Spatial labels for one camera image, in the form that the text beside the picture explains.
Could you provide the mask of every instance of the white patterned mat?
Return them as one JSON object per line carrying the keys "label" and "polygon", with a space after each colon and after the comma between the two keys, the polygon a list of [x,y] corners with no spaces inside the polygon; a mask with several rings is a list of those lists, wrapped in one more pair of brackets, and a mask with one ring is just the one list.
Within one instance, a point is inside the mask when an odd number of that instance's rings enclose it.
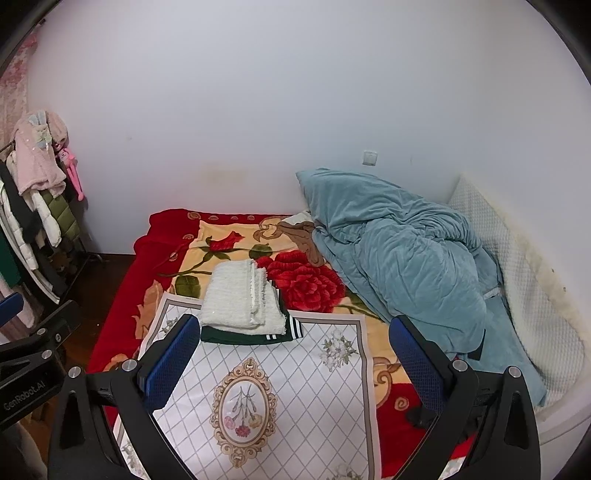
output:
{"label": "white patterned mat", "polygon": [[[184,313],[197,316],[200,303],[165,294],[140,356]],[[304,338],[200,343],[169,402],[154,412],[199,480],[381,478],[363,315],[292,314]],[[119,418],[115,436],[132,472],[148,478]]]}

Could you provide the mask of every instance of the oval frame design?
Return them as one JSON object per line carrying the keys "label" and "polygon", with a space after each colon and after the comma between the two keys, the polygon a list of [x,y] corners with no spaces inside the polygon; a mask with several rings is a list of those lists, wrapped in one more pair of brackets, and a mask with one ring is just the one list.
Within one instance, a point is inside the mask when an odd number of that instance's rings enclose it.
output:
{"label": "oval frame design", "polygon": [[[230,389],[239,382],[251,382],[262,393],[265,400],[265,417],[258,435],[247,442],[236,442],[226,435],[222,423],[222,408],[224,400]],[[234,468],[240,468],[248,459],[257,456],[267,444],[268,438],[275,433],[275,417],[277,409],[277,396],[271,393],[271,382],[264,370],[253,357],[249,357],[241,364],[234,367],[215,388],[213,392],[212,416],[209,423],[213,427],[214,438],[220,446],[222,453],[230,457]]]}

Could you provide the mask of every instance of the floral curtain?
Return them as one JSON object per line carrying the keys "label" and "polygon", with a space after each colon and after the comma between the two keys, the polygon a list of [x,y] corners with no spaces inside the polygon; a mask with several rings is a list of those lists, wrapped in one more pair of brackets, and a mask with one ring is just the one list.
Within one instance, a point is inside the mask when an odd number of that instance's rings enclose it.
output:
{"label": "floral curtain", "polygon": [[34,31],[21,44],[0,78],[0,148],[10,142],[14,125],[27,112],[28,62],[37,46]]}

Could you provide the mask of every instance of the white wall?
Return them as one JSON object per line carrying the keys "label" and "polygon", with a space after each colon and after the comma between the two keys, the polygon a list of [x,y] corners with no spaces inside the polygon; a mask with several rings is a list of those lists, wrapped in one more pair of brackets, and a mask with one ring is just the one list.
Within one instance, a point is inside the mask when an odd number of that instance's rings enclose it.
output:
{"label": "white wall", "polygon": [[63,0],[30,104],[69,127],[103,252],[166,208],[295,212],[301,168],[434,200],[467,170],[591,311],[591,87],[525,0]]}
{"label": "white wall", "polygon": [[480,145],[485,4],[64,0],[30,105],[69,128],[103,252],[131,252],[166,208],[298,211],[302,168],[445,200]]}
{"label": "white wall", "polygon": [[591,85],[528,3],[489,6],[488,138],[469,170],[591,320]]}

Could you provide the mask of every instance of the folded white towel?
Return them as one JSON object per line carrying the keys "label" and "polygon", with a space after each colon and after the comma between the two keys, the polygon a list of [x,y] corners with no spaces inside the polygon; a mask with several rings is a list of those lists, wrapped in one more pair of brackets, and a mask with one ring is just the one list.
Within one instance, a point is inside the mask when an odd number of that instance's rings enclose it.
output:
{"label": "folded white towel", "polygon": [[279,310],[267,271],[253,260],[215,266],[199,313],[201,325],[247,335],[282,335],[285,317]]}

